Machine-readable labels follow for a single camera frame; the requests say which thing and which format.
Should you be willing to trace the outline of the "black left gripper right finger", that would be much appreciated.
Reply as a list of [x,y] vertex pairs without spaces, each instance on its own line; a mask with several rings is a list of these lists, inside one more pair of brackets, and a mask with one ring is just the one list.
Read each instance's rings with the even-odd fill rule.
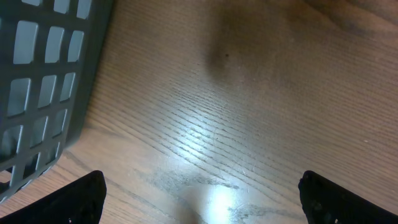
[[346,190],[312,170],[298,184],[309,224],[397,223],[397,215]]

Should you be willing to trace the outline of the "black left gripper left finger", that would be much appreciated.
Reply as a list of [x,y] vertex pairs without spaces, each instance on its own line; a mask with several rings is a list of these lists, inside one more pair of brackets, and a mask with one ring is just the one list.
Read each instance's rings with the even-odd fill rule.
[[100,170],[94,170],[50,195],[1,218],[1,224],[98,224],[106,182]]

